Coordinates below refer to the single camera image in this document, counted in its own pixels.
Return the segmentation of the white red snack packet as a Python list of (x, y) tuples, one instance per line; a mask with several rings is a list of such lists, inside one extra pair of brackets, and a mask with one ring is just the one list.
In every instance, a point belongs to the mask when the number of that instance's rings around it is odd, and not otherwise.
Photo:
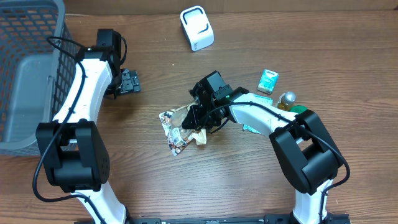
[(193, 140), (191, 131), (184, 131), (181, 127), (172, 124), (172, 111), (164, 111), (159, 114), (159, 119), (165, 132), (170, 151), (174, 156), (179, 155)]

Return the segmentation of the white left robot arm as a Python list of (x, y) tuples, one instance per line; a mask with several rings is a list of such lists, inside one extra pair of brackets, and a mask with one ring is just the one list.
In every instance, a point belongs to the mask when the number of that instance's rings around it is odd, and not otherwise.
[(53, 120), (39, 123), (36, 129), (41, 158), (32, 179), (33, 193), (47, 203), (76, 198), (93, 223), (129, 223), (128, 209), (108, 181), (110, 158), (96, 126), (103, 97), (129, 92), (121, 68), (126, 40), (113, 29), (99, 29), (96, 44), (78, 44), (76, 54), (61, 48), (68, 38), (48, 36), (46, 40), (73, 60), (75, 76)]

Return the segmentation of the yellow oil bottle silver cap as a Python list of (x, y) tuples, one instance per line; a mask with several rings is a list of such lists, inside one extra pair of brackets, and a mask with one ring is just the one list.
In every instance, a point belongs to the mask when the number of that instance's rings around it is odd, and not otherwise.
[(290, 111), (294, 106), (295, 100), (296, 100), (296, 94), (294, 92), (292, 91), (285, 92), (280, 96), (276, 104), (276, 107), (280, 110)]

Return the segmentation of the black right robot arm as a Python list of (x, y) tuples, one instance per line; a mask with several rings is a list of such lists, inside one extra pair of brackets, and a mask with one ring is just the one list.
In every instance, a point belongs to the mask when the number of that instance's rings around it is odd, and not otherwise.
[(202, 78), (189, 93), (195, 104), (183, 129), (220, 129), (227, 119), (269, 137), (280, 168), (295, 189), (295, 205), (290, 213), (266, 214), (259, 223), (350, 222), (348, 215), (326, 210), (329, 190), (345, 183), (350, 169), (315, 112), (294, 113), (263, 103), (243, 87), (232, 89), (218, 71)]

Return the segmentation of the teal large tissue pack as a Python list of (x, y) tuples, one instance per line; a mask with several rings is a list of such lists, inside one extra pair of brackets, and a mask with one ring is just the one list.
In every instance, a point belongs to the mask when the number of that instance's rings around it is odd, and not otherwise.
[[(253, 96), (258, 99), (259, 101), (261, 101), (262, 103), (265, 103), (267, 105), (272, 105), (274, 100), (272, 98), (266, 97), (266, 96), (262, 96), (262, 95), (257, 95), (257, 94), (253, 94)], [(250, 131), (254, 134), (260, 134), (259, 131), (255, 130), (254, 128), (248, 126), (248, 125), (243, 125), (243, 131)]]

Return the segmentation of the green lid white jar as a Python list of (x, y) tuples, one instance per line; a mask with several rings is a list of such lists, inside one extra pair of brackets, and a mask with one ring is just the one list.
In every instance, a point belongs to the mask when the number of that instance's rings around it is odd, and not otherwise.
[(290, 109), (290, 112), (294, 112), (294, 113), (297, 113), (297, 114), (301, 114), (301, 113), (303, 113), (304, 111), (306, 111), (307, 110), (307, 107), (305, 107), (304, 105), (294, 105), (291, 109)]

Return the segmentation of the clear brown snack bag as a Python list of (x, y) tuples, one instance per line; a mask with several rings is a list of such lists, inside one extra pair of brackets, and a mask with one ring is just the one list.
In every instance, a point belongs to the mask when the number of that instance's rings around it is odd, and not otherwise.
[(196, 103), (192, 102), (172, 110), (170, 134), (176, 147), (182, 147), (184, 143), (188, 143), (190, 137), (196, 140), (197, 145), (203, 145), (207, 142), (205, 130), (196, 130), (197, 124), (192, 108), (192, 106), (196, 105)]

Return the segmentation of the small Kleenex tissue pack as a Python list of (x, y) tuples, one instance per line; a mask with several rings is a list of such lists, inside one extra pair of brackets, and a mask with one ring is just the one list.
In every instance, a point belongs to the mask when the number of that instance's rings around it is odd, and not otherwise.
[(279, 74), (277, 72), (264, 69), (257, 85), (257, 89), (263, 93), (271, 95), (274, 91), (278, 78)]

